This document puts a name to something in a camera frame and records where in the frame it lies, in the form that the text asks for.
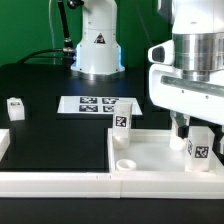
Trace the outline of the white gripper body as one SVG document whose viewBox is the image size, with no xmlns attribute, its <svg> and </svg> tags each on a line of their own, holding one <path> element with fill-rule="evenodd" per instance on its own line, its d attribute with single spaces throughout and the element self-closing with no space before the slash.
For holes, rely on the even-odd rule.
<svg viewBox="0 0 224 224">
<path fill-rule="evenodd" d="M 173 66 L 174 42 L 148 50 L 149 95 L 154 105 L 224 125 L 224 69 L 211 72 L 209 81 L 187 80 Z"/>
</svg>

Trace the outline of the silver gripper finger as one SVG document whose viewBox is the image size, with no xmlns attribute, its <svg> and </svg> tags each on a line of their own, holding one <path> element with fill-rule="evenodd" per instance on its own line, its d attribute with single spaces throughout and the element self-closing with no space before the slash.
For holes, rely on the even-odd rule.
<svg viewBox="0 0 224 224">
<path fill-rule="evenodd" d="M 176 111 L 170 112 L 172 131 L 176 137 L 182 139 L 188 137 L 190 116 Z"/>
<path fill-rule="evenodd" d="M 224 125 L 220 126 L 218 128 L 218 131 L 217 131 L 217 134 L 216 134 L 216 140 L 217 140 L 216 151 L 219 154 L 224 154 Z"/>
</svg>

